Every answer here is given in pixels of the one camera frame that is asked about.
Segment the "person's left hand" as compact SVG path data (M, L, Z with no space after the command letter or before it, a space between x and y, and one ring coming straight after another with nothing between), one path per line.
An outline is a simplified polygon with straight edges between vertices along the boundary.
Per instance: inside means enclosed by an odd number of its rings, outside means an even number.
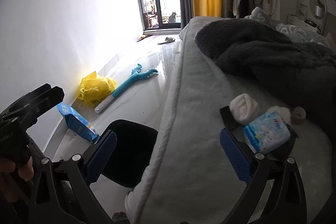
M18 200L18 190L15 189L15 178L21 181L30 181L34 176L33 158L30 157L27 164L16 169L14 162L1 159L1 193L6 201L13 203Z

